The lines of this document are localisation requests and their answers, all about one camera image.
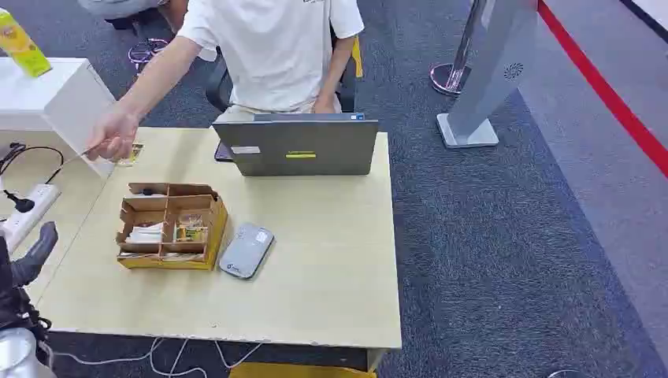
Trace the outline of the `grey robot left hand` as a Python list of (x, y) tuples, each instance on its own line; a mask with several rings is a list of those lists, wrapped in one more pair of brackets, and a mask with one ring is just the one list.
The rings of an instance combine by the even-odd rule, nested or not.
[(39, 229), (39, 238), (28, 252), (15, 261), (9, 259), (6, 233), (1, 228), (1, 322), (18, 313), (15, 297), (18, 289), (30, 284), (40, 274), (47, 258), (58, 241), (58, 231), (53, 221)]

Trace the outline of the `person's right hand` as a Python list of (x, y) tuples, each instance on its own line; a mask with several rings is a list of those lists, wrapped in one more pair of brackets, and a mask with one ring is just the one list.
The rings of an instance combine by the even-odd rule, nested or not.
[(90, 161), (98, 158), (119, 161), (128, 158), (139, 127), (139, 118), (132, 113), (113, 111), (101, 118), (94, 128), (85, 155)]

